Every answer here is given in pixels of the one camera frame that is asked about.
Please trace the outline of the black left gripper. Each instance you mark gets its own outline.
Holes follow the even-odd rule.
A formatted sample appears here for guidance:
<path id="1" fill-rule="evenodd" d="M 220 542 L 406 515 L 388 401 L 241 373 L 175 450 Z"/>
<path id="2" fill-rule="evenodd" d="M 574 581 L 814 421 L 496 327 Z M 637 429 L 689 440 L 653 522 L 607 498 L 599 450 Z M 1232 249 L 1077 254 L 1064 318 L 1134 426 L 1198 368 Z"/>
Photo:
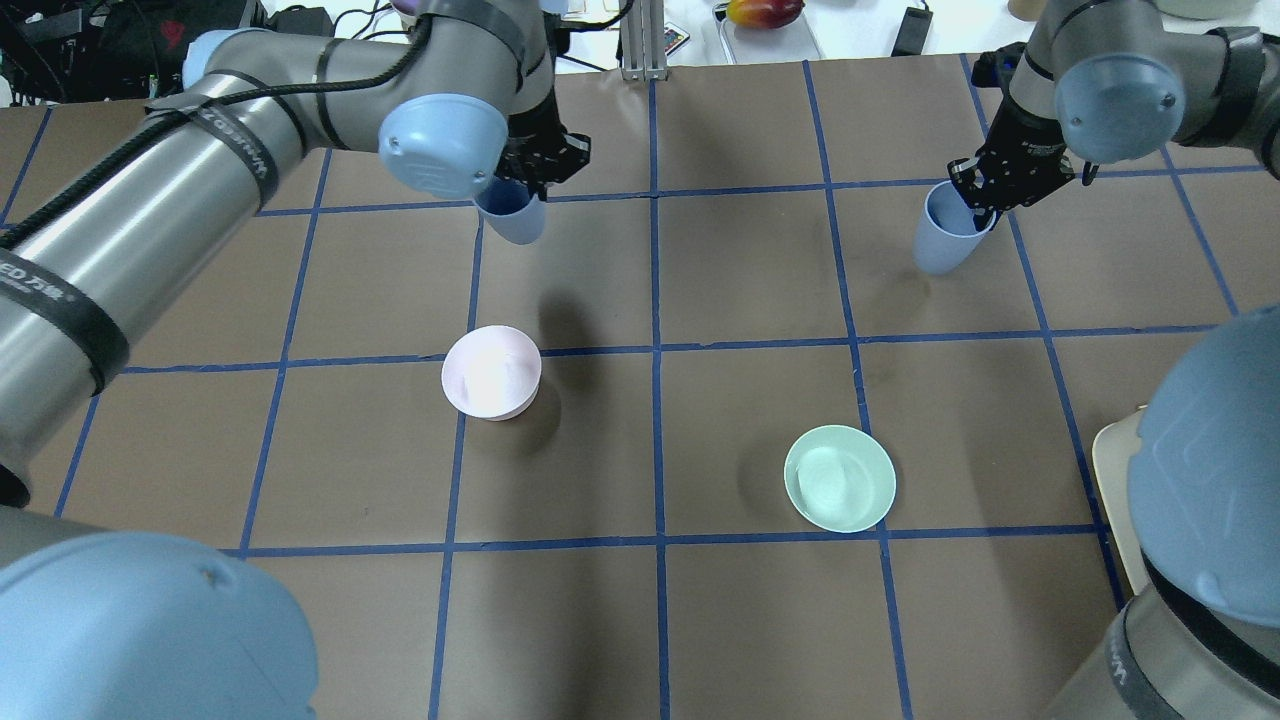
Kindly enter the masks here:
<path id="1" fill-rule="evenodd" d="M 566 128 L 557 96 L 548 95 L 536 106 L 508 117 L 497 177 L 516 181 L 545 201 L 553 184 L 564 183 L 590 163 L 591 145 L 589 136 Z"/>

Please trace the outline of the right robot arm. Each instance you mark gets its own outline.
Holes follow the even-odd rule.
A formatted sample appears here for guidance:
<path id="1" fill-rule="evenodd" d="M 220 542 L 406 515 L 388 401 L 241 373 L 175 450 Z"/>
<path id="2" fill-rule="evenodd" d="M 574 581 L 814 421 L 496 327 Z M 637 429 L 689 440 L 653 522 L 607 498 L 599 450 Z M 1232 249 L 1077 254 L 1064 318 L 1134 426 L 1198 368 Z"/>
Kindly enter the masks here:
<path id="1" fill-rule="evenodd" d="M 983 231 L 1074 178 L 1066 152 L 1245 149 L 1277 174 L 1277 37 L 1167 31 L 1153 1 L 1050 1 L 986 141 L 948 164 Z M 1277 716 L 1277 306 L 1206 334 L 1165 377 L 1126 460 L 1147 583 L 1048 719 Z"/>

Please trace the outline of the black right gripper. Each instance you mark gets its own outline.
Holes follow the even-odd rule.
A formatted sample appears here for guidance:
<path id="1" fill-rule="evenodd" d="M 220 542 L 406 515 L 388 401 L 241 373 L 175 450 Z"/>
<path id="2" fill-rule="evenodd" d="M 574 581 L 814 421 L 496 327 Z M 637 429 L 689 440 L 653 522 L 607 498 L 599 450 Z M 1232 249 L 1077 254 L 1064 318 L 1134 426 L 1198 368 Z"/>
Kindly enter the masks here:
<path id="1" fill-rule="evenodd" d="M 1089 186 L 1100 165 L 1085 161 L 1076 172 L 1066 158 L 1059 120 L 1004 100 L 984 143 L 970 158 L 947 165 L 950 182 L 973 213 L 1029 208 L 1073 181 Z"/>

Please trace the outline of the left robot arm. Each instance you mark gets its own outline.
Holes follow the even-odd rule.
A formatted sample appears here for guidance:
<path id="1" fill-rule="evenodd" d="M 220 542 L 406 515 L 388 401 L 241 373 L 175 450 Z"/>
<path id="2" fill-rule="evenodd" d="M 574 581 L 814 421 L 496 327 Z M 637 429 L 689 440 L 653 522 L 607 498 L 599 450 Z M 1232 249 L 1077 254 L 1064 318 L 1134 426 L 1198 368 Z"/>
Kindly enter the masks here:
<path id="1" fill-rule="evenodd" d="M 180 94 L 3 236 L 3 716 L 311 719 L 292 593 L 200 542 L 31 512 L 31 457 L 316 149 L 448 201 L 582 168 L 561 124 L 561 1 L 419 1 L 407 47 L 266 29 L 189 46 Z"/>

